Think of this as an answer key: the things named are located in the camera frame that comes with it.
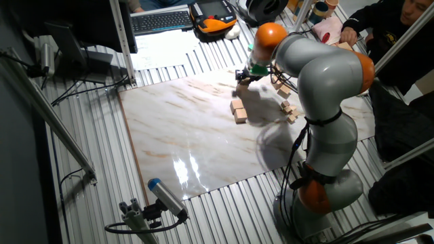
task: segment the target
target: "white paper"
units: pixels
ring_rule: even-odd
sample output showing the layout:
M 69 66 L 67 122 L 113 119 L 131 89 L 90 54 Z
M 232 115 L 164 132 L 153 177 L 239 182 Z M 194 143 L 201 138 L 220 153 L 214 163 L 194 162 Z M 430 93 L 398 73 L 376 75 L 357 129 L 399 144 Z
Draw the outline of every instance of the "white paper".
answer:
M 171 30 L 136 37 L 137 54 L 131 54 L 135 70 L 183 65 L 186 53 L 199 45 L 194 33 Z

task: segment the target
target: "marble board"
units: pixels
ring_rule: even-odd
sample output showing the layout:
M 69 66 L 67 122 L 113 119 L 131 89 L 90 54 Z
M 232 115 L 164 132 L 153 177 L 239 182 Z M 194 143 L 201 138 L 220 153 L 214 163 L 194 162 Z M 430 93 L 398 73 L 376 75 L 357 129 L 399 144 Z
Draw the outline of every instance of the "marble board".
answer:
M 236 124 L 230 109 L 239 99 L 235 85 L 234 70 L 220 70 L 119 93 L 144 186 L 160 178 L 187 199 L 286 165 L 306 122 L 297 94 L 288 101 L 301 115 L 289 124 L 270 78 L 254 82 L 239 95 L 248 122 Z M 374 135 L 364 99 L 349 98 L 341 107 L 355 120 L 359 140 Z M 305 157 L 299 149 L 294 160 Z M 144 190 L 154 203 L 154 194 Z

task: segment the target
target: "keyboard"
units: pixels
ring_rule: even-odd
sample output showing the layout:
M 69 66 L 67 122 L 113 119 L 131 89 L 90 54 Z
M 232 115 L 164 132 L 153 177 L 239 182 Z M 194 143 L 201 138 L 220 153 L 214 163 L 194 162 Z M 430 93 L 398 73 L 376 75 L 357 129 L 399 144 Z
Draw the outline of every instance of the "keyboard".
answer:
M 188 11 L 134 16 L 132 24 L 135 35 L 193 27 Z

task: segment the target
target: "orange cap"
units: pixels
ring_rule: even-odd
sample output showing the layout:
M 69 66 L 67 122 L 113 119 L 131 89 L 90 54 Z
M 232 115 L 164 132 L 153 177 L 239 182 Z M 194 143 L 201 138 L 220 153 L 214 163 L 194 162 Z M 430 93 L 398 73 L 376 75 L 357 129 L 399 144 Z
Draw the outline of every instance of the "orange cap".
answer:
M 298 189 L 298 197 L 301 203 L 314 213 L 328 214 L 332 211 L 324 186 L 316 180 L 311 180 L 307 185 Z
M 287 36 L 280 24 L 266 23 L 259 26 L 254 42 L 254 55 L 257 60 L 270 60 L 274 49 Z

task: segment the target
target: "cup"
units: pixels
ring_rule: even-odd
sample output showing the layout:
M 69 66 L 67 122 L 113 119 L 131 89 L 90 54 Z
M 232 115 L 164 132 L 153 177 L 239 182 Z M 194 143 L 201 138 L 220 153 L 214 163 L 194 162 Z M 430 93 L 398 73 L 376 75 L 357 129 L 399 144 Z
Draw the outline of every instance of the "cup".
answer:
M 328 6 L 326 3 L 317 2 L 313 8 L 311 16 L 309 17 L 309 21 L 314 25 L 320 23 L 324 19 L 324 16 L 326 16 L 327 11 Z
M 328 6 L 328 11 L 324 18 L 329 18 L 333 14 L 334 9 L 336 9 L 336 6 L 339 4 L 339 0 L 325 0 L 325 4 Z

